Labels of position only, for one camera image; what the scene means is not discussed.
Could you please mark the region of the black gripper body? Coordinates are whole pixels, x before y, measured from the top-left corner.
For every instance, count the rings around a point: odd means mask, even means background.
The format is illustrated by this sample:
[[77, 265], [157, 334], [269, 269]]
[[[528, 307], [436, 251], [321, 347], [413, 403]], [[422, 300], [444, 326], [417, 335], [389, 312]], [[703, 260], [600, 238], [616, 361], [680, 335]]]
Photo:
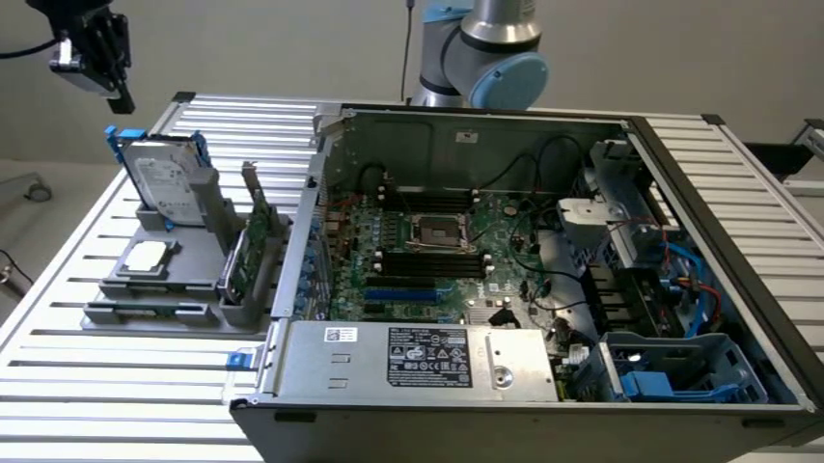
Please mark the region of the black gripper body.
[[127, 45], [127, 18], [111, 11], [106, 0], [42, 0], [38, 12], [49, 20], [51, 44], [67, 38], [95, 37], [97, 33], [117, 45]]

